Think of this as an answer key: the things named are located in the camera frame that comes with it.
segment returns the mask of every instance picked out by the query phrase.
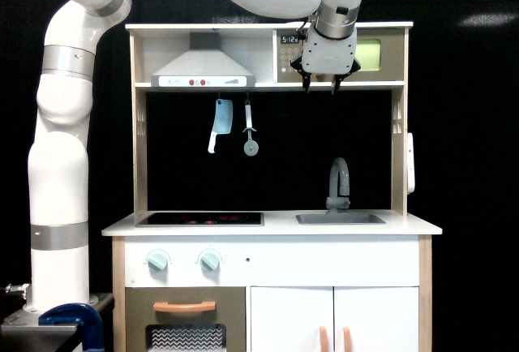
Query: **digital clock display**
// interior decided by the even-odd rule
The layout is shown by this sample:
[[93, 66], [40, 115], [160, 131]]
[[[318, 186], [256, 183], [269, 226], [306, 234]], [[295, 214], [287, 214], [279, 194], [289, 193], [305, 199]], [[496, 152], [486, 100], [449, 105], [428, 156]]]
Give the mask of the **digital clock display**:
[[281, 36], [281, 43], [282, 44], [298, 44], [299, 43], [299, 37], [295, 34], [290, 34], [287, 36]]

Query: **stovetop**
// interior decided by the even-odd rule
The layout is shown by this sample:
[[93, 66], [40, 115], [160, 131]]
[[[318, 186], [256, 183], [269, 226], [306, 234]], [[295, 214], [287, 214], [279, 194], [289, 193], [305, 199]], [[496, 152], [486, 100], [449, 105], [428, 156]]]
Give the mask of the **stovetop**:
[[139, 222], [146, 226], [263, 226], [262, 212], [155, 212]]

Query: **oven window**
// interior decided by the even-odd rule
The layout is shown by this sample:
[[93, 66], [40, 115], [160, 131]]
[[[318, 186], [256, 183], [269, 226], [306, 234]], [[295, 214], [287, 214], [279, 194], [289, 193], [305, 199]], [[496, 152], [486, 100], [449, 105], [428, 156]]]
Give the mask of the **oven window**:
[[223, 324], [148, 325], [146, 349], [158, 351], [226, 351]]

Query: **zigzag pattern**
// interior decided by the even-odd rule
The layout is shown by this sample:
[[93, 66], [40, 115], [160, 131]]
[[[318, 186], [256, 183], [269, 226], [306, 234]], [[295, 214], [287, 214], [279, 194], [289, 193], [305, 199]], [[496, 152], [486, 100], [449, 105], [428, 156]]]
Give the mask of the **zigzag pattern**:
[[223, 329], [153, 329], [153, 351], [222, 351]]

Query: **white countertop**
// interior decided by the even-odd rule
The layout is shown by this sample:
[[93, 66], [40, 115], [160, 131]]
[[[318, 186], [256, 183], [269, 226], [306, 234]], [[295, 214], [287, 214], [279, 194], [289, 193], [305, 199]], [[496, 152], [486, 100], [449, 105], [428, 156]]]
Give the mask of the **white countertop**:
[[[175, 212], [193, 212], [174, 210]], [[312, 234], [441, 234], [442, 229], [411, 214], [391, 210], [349, 210], [367, 212], [385, 221], [384, 225], [300, 225], [298, 214], [325, 214], [326, 210], [267, 211], [262, 226], [135, 226], [159, 211], [135, 213], [102, 231], [103, 236], [222, 236], [222, 235], [312, 235]]]

